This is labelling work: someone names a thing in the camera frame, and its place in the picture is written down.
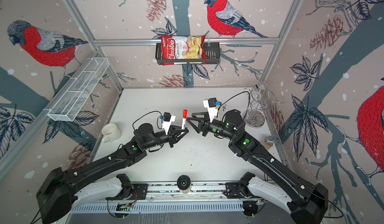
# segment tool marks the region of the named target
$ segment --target tabletop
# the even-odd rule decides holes
[[[94,160],[113,153],[121,143],[125,145],[129,142],[134,136],[132,123],[148,112],[169,112],[176,116],[171,124],[181,126],[184,109],[188,110],[187,116],[191,116],[193,112],[206,112],[204,99],[216,97],[224,103],[243,91],[243,87],[124,89],[110,121],[118,126],[121,137],[117,141],[101,143]],[[221,120],[224,113],[232,109],[241,111],[243,115],[247,104],[247,94],[234,97],[219,110],[218,119]],[[158,113],[151,113],[141,118],[135,123],[135,128],[148,122],[155,132],[159,131],[156,126],[158,116]],[[260,169],[234,155],[228,148],[227,139],[215,138],[212,133],[204,137],[202,133],[197,134],[188,123],[186,127],[189,133],[173,148],[165,144],[157,152],[147,152],[148,155],[138,163],[110,173],[100,180],[120,173],[127,174],[133,182],[176,181],[183,174],[188,175],[192,181],[233,181],[239,180],[247,171],[264,177]],[[266,122],[259,128],[246,125],[245,130],[260,142],[271,135]],[[281,161],[275,145],[268,151]]]

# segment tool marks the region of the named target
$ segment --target jar lid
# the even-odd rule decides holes
[[[275,138],[273,136],[267,136],[266,139],[265,139],[268,143],[274,143],[275,142]]]

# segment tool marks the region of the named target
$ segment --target marker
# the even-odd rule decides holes
[[[185,121],[187,120],[187,110],[183,112],[183,122],[181,123],[181,129],[185,129]]]

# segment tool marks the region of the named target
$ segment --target bullfinch illustration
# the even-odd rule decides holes
[[[204,3],[208,5],[208,23],[213,30],[218,32],[218,37],[221,35],[235,37],[238,33],[253,33],[261,38],[266,38],[258,33],[228,0],[205,0]]]
[[[13,45],[20,44],[36,61],[51,67],[63,67],[74,57],[79,46],[87,44],[78,38],[71,38],[59,32],[46,31],[32,26],[30,23],[17,20],[8,26],[8,36]]]
[[[345,135],[343,127],[336,127],[340,128],[344,135],[341,145],[345,144],[347,138],[355,141],[361,144],[376,162],[377,168],[371,174],[367,174],[359,166],[355,167],[367,176],[368,182],[365,185],[371,186],[372,176],[384,172],[384,86],[362,103],[358,111],[357,123],[358,138],[349,137]]]

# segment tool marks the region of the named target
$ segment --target bird wing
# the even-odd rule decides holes
[[[60,52],[64,47],[63,34],[59,32],[46,31],[36,28],[41,36],[41,41],[37,44],[37,48],[44,52]]]
[[[240,11],[236,10],[228,1],[223,11],[217,11],[215,13],[218,19],[223,23],[235,26],[235,24],[243,18]]]

